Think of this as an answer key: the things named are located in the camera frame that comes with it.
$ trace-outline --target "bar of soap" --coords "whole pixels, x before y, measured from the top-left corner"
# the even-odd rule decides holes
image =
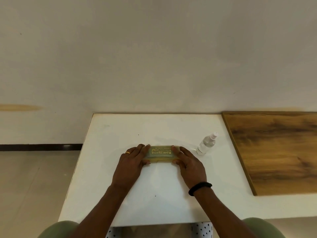
[[[172,152],[171,146],[151,146],[144,159],[151,162],[172,161],[177,159],[177,156]]]

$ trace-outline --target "brown wooden surface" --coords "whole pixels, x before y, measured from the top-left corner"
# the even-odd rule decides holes
[[[222,116],[255,196],[317,192],[317,113]]]

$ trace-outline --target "polka dot fabric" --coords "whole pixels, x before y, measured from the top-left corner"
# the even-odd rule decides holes
[[[191,238],[212,238],[213,227],[211,222],[192,223]]]
[[[110,227],[105,238],[121,238],[122,227]]]

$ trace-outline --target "black baseboard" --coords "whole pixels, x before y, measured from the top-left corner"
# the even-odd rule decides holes
[[[0,151],[81,150],[82,144],[0,144]]]

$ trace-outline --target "wristband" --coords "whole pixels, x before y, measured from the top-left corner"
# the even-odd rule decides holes
[[[208,188],[211,188],[212,187],[212,184],[208,183],[208,182],[200,182],[196,185],[194,185],[189,191],[188,191],[188,194],[190,196],[194,196],[194,192],[200,188],[203,188],[203,187],[208,187]]]

